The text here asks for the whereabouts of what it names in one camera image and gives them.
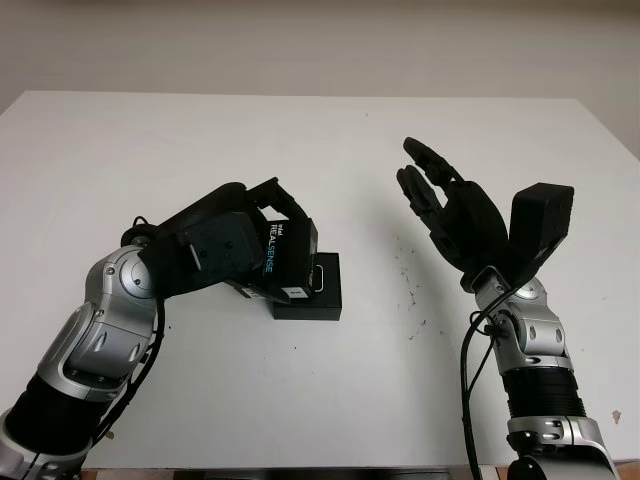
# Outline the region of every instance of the black cable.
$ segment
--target black cable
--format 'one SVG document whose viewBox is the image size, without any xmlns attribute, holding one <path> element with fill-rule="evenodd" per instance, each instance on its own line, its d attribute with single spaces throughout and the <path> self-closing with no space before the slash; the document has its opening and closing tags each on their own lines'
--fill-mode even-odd
<svg viewBox="0 0 640 480">
<path fill-rule="evenodd" d="M 144 379 L 149 374 L 151 367 L 156 361 L 158 357 L 158 353 L 160 352 L 160 346 L 162 345 L 162 338 L 164 337 L 164 327 L 165 327 L 165 311 L 164 311 L 164 300 L 158 299 L 158 325 L 156 327 L 156 335 L 153 341 L 153 349 L 149 354 L 149 358 L 144 364 L 144 367 L 140 371 L 140 374 L 136 377 L 135 380 L 129 379 L 127 383 L 127 389 L 120 397 L 120 400 L 116 402 L 116 404 L 109 410 L 109 413 L 102 419 L 100 425 L 96 428 L 96 433 L 93 435 L 93 445 L 98 443 L 102 438 L 107 434 L 107 432 L 111 429 L 113 424 L 120 418 L 124 409 L 127 408 L 133 397 L 135 396 L 138 388 L 144 382 Z"/>
<path fill-rule="evenodd" d="M 469 390 L 467 391 L 467 394 L 469 395 L 469 397 L 471 397 L 471 391 L 473 390 L 473 386 L 478 381 L 478 378 L 480 377 L 480 373 L 482 372 L 482 369 L 484 368 L 484 364 L 487 363 L 487 359 L 489 358 L 489 355 L 491 354 L 491 350 L 493 349 L 493 346 L 495 345 L 495 343 L 496 343 L 496 339 L 492 335 L 491 336 L 491 341 L 489 342 L 489 347 L 487 347 L 487 351 L 484 353 L 484 357 L 482 357 L 482 361 L 480 362 L 480 365 L 478 366 L 478 370 L 476 371 L 476 374 L 473 376 L 473 380 L 471 380 L 471 384 L 469 385 Z"/>
<path fill-rule="evenodd" d="M 472 324 L 472 323 L 473 323 L 473 320 L 474 320 L 474 318 L 473 318 L 473 317 L 474 317 L 474 315 L 479 315 L 480 313 L 482 313 L 482 312 L 480 312 L 480 310 L 476 310 L 475 312 L 471 312 L 471 315 L 469 315 L 469 324 Z M 482 330 L 480 330 L 478 327 L 476 327 L 476 333 L 479 333 L 480 335 L 484 335 L 485 337 L 488 337 L 488 336 L 489 336 L 489 334 L 488 334 L 488 333 L 483 332 L 483 331 L 482 331 Z"/>
<path fill-rule="evenodd" d="M 149 222 L 147 222 L 146 218 L 144 218 L 142 215 L 138 215 L 136 218 L 133 219 L 134 227 L 138 224 L 138 220 L 144 223 L 145 225 L 149 225 Z"/>
<path fill-rule="evenodd" d="M 467 385 L 467 356 L 469 353 L 469 344 L 473 334 L 476 333 L 478 326 L 489 316 L 489 314 L 507 298 L 513 295 L 520 286 L 515 286 L 504 292 L 491 302 L 480 314 L 473 320 L 467 333 L 462 341 L 462 348 L 460 350 L 460 389 L 462 393 L 462 426 L 464 429 L 464 443 L 467 450 L 467 458 L 469 459 L 469 466 L 471 468 L 471 474 L 474 480 L 482 480 L 480 473 L 480 466 L 478 465 L 478 457 L 476 455 L 476 445 L 473 440 L 473 426 L 471 424 L 471 408 L 469 399 L 471 397 L 470 390 Z"/>
</svg>

